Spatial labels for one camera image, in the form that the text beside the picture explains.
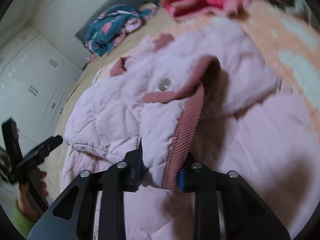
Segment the green sleeve forearm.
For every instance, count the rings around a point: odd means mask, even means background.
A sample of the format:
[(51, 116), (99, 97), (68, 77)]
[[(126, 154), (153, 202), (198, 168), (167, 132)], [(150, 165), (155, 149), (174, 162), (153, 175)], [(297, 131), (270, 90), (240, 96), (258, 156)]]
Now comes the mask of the green sleeve forearm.
[(17, 231), (23, 236), (24, 239), (28, 238), (29, 232), (34, 227), (35, 222), (29, 220), (20, 211), (17, 200), (14, 201), (14, 209), (12, 212), (12, 222)]

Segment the left hand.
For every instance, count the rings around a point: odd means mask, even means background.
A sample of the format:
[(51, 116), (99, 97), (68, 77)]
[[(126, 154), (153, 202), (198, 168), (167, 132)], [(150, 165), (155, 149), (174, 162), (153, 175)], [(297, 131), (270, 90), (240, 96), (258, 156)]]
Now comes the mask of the left hand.
[(26, 181), (18, 185), (18, 209), (32, 222), (36, 222), (49, 206), (46, 176), (47, 172), (36, 168), (27, 174)]

